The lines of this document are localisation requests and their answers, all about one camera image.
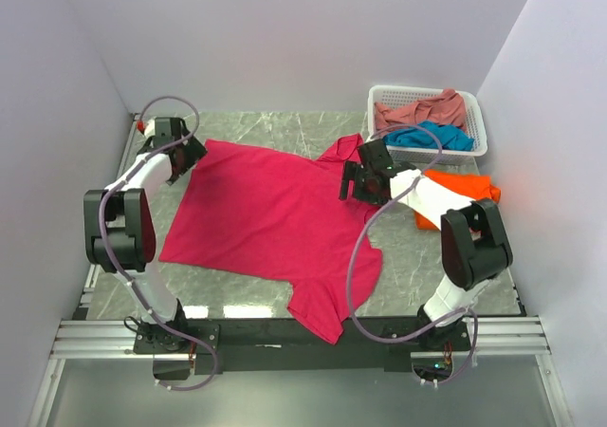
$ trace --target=red t-shirt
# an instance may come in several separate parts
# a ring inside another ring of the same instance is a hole
[[[160,260],[229,270],[293,286],[288,311],[329,343],[348,317],[345,276],[352,248],[377,209],[338,199],[360,135],[338,139],[311,160],[262,147],[207,140]],[[373,292],[381,250],[365,238],[352,288],[356,307]]]

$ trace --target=clothing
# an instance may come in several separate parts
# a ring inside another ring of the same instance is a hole
[[[469,152],[474,147],[474,138],[469,138],[466,136],[466,133],[454,126],[439,126],[431,121],[422,121],[418,125],[434,133],[438,140],[440,140],[443,149]],[[386,142],[386,145],[396,147],[438,148],[430,135],[417,128],[403,128],[402,130],[393,131],[384,136],[383,140]]]
[[[466,104],[462,96],[452,88],[446,88],[435,97],[418,100],[391,109],[376,102],[376,129],[382,130],[396,123],[420,123],[433,121],[438,125],[452,125],[466,131]]]
[[[474,174],[451,174],[443,173],[430,169],[426,171],[425,176],[429,177],[443,187],[460,195],[469,196],[473,199],[483,199],[485,197],[500,202],[502,191],[491,185],[490,176],[476,176]],[[420,230],[438,229],[424,215],[415,213],[415,225]]]
[[[377,207],[339,200],[347,159],[360,135],[338,139],[311,160],[261,147],[208,140],[192,172],[160,260],[288,281],[289,312],[329,343],[349,311],[345,277],[352,248]],[[381,273],[381,250],[365,238],[353,283],[356,307]]]

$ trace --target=marble surface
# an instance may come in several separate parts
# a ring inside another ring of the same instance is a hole
[[[192,127],[193,119],[187,118],[187,122]],[[205,113],[201,115],[196,135],[201,141],[223,139],[317,158],[335,139],[353,133],[366,137],[365,113]],[[142,136],[136,133],[129,149],[127,167],[132,164],[141,144]],[[439,169],[477,173],[472,159],[463,166]],[[158,250],[189,181],[190,176],[185,175],[171,187],[163,185],[150,201]],[[359,308],[359,315],[415,315],[443,276],[439,233],[418,230],[413,212],[397,204],[371,229],[370,238],[374,247],[383,250],[384,264],[377,287]],[[181,300],[189,317],[290,316],[286,311],[292,292],[289,283],[214,269],[159,265],[163,279]],[[476,310],[480,314],[521,312],[508,271],[483,292]],[[132,314],[137,311],[126,289],[112,274],[100,273],[87,319],[122,319]]]

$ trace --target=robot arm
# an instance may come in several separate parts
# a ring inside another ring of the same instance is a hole
[[[103,190],[91,190],[84,196],[86,254],[91,263],[100,264],[105,271],[114,273],[128,288],[133,283],[125,280],[109,260],[101,241],[97,219],[103,196],[112,187],[125,180],[126,183],[107,204],[106,222],[117,222],[119,217],[124,218],[122,226],[108,227],[109,242],[120,263],[136,281],[139,291],[156,316],[163,323],[170,323],[177,317],[183,316],[183,312],[178,300],[160,277],[156,259],[156,233],[148,199],[157,193],[163,183],[173,183],[185,174],[206,155],[207,151],[197,139],[190,138],[187,143],[153,155],[140,170],[137,170],[137,166],[155,148],[187,134],[185,122],[179,118],[158,118],[149,121],[145,128],[139,129],[148,138],[133,166]],[[143,322],[155,323],[156,321],[141,304],[134,291],[131,289],[128,291],[141,310]]]
[[[354,182],[354,198],[384,205],[422,175],[410,163],[394,163],[381,139],[361,145],[359,156],[361,164],[346,161],[344,165],[340,199],[348,196],[350,182]],[[458,308],[473,306],[491,280],[512,263],[504,224],[490,199],[475,201],[422,176],[398,202],[424,215],[441,230],[446,274],[418,312],[422,325]],[[462,315],[439,323],[435,333],[456,323]]]

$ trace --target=white laundry basket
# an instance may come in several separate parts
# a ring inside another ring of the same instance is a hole
[[[376,85],[369,90],[368,115],[369,134],[376,132],[375,103],[382,102],[393,109],[405,106],[417,100],[434,97],[443,90],[440,88],[405,87],[397,85]],[[487,152],[487,133],[481,115],[481,108],[474,95],[468,92],[457,91],[466,104],[466,133],[474,138],[474,145],[470,152],[459,150],[443,150],[443,156],[438,161],[442,164],[463,164],[469,157],[480,157]],[[430,162],[436,149],[417,149],[388,146],[388,151],[394,161]]]

